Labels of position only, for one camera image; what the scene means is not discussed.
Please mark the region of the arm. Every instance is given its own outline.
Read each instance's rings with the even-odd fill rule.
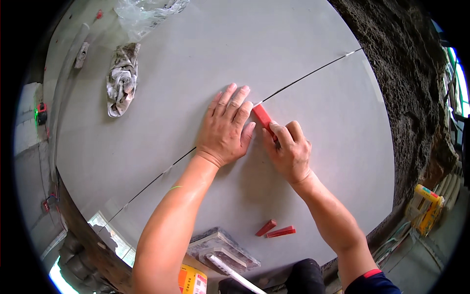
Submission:
[[[235,90],[231,84],[211,102],[196,155],[145,225],[132,271],[136,293],[180,293],[178,273],[199,206],[219,168],[246,154],[255,127],[243,128],[253,107],[243,103],[250,89],[244,86],[228,103]]]
[[[360,275],[377,266],[369,252],[366,236],[346,207],[323,186],[309,167],[312,144],[304,137],[298,122],[285,127],[275,121],[271,130],[279,139],[276,148],[271,135],[263,129],[263,140],[276,169],[305,201],[318,231],[338,255],[338,269],[343,289]]]

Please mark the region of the hand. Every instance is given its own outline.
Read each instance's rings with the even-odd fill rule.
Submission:
[[[291,185],[303,181],[310,173],[313,174],[308,165],[312,144],[304,137],[299,123],[291,121],[283,127],[271,121],[269,127],[277,136],[281,147],[276,147],[273,137],[265,128],[263,129],[263,143],[277,171]]]
[[[250,88],[243,86],[229,102],[235,90],[236,84],[232,83],[225,93],[219,92],[212,100],[196,143],[196,155],[217,167],[246,154],[256,125],[251,122],[243,128],[253,108],[253,103],[243,103]]]

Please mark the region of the crumpled rag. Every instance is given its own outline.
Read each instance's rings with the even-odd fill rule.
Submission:
[[[140,47],[139,43],[127,43],[113,52],[110,71],[106,76],[108,115],[112,118],[123,115],[134,99]]]

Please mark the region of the blue shirt sleeve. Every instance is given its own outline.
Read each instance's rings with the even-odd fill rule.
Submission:
[[[346,288],[345,294],[401,294],[400,289],[387,279],[383,272],[370,277],[362,275]]]

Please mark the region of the dark pants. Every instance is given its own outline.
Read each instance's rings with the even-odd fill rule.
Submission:
[[[289,294],[325,294],[320,266],[311,258],[294,264],[285,285]],[[253,293],[231,278],[219,282],[219,291],[220,294]]]

